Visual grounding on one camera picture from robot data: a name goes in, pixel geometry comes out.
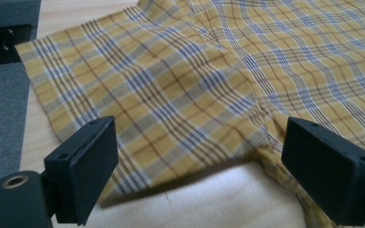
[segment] plaid fabric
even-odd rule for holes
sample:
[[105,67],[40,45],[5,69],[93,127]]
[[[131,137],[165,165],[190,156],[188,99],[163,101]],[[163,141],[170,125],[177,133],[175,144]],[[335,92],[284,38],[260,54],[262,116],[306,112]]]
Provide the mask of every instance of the plaid fabric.
[[60,140],[116,117],[103,201],[256,158],[334,226],[280,151],[289,116],[365,149],[365,1],[142,0],[17,48]]

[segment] plaid shirt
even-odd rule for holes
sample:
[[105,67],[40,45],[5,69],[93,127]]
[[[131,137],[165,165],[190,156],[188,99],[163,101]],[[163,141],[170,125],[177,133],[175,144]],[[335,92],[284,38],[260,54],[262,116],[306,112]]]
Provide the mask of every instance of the plaid shirt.
[[17,49],[60,140],[116,117],[102,203],[251,158],[334,226],[280,152],[289,116],[365,149],[365,1],[142,0]]

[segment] checkered pattern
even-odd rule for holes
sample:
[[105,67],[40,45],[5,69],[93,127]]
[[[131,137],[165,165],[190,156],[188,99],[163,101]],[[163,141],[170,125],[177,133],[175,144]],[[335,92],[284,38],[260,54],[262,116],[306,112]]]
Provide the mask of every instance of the checkered pattern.
[[142,0],[17,48],[60,140],[116,117],[104,202],[257,158],[309,227],[334,226],[280,151],[289,116],[365,149],[365,1]]

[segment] yellow fabric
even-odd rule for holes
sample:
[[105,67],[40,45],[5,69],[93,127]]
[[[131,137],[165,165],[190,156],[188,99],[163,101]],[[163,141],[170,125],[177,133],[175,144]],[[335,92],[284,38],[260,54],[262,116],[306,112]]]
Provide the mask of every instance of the yellow fabric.
[[60,140],[115,116],[103,201],[257,158],[334,226],[280,152],[289,116],[365,149],[365,1],[142,0],[17,49]]

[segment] black plastic block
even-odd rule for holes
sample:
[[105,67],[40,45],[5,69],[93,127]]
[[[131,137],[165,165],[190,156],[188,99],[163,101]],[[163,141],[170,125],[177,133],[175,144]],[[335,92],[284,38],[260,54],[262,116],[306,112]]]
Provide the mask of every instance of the black plastic block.
[[44,159],[48,181],[57,185],[60,223],[86,224],[118,163],[113,117],[87,123]]
[[365,223],[365,150],[317,123],[289,118],[281,159],[332,221]]

